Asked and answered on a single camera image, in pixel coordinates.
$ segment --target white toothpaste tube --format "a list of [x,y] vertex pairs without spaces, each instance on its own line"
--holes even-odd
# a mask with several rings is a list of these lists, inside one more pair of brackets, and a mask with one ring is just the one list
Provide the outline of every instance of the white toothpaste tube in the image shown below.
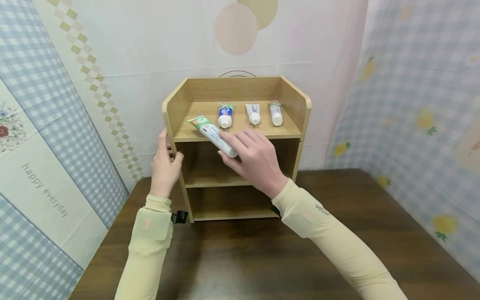
[[233,109],[235,109],[235,103],[218,104],[218,125],[221,128],[228,128],[232,125]]
[[253,125],[260,123],[260,104],[245,104],[245,108],[247,109],[248,121]]
[[206,136],[218,149],[228,157],[234,158],[238,155],[237,151],[233,149],[227,142],[222,140],[218,135],[219,129],[213,125],[205,116],[199,116],[194,119],[188,120],[188,123],[195,126],[204,136]]
[[270,114],[272,115],[272,123],[275,126],[280,126],[283,123],[283,116],[282,116],[282,105],[277,102],[270,102],[268,103],[270,107]]

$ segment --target wooden desk organizer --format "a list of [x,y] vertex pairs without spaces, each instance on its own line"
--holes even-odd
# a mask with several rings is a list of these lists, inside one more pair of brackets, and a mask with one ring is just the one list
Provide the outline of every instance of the wooden desk organizer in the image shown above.
[[[283,124],[272,124],[268,102],[282,104]],[[190,221],[276,217],[268,197],[223,164],[217,148],[187,120],[205,115],[217,124],[218,104],[235,103],[237,132],[250,127],[275,145],[282,171],[295,180],[312,109],[310,98],[284,77],[187,78],[165,99],[163,118],[173,153],[185,155],[180,184]],[[260,104],[251,125],[245,104]]]

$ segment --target brown table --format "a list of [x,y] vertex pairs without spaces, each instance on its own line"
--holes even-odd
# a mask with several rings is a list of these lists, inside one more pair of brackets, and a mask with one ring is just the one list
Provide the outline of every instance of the brown table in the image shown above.
[[[478,300],[480,285],[360,170],[299,172],[308,190],[380,257],[410,300]],[[138,182],[71,300],[113,299],[137,210]],[[179,189],[172,210],[182,209]],[[175,225],[157,299],[360,299],[309,240],[279,219]]]

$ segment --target beige arm sleeve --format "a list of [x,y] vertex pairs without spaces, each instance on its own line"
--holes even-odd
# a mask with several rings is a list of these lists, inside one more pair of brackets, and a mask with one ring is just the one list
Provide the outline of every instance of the beige arm sleeve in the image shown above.
[[317,209],[304,214],[314,216],[310,239],[337,267],[345,279],[365,300],[406,300],[397,282],[384,264],[368,246],[345,225],[327,212],[306,190],[299,188],[292,180],[274,199],[275,205],[285,218],[297,201],[315,201]]
[[172,239],[171,200],[148,195],[135,219],[115,300],[154,300]]

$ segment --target checkered fabric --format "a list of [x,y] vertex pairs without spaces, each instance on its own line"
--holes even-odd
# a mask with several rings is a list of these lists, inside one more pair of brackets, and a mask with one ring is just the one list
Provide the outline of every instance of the checkered fabric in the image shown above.
[[140,165],[137,154],[134,151],[129,135],[121,122],[121,116],[115,107],[115,101],[109,92],[109,86],[105,84],[102,71],[92,55],[93,49],[88,45],[88,37],[82,32],[83,26],[77,20],[77,12],[72,9],[72,0],[46,0],[55,7],[54,16],[59,20],[59,27],[65,32],[65,39],[72,45],[70,51],[75,54],[75,61],[79,63],[79,69],[85,74],[89,82],[94,101],[105,116],[104,121],[111,129],[110,134],[117,148],[122,153],[123,163],[127,164],[132,178],[139,180],[143,178],[143,168]]
[[29,0],[0,0],[0,77],[109,228],[127,190]]
[[0,300],[58,299],[83,269],[0,194]]
[[326,166],[369,172],[480,280],[480,176],[455,159],[480,113],[480,2],[377,4]]

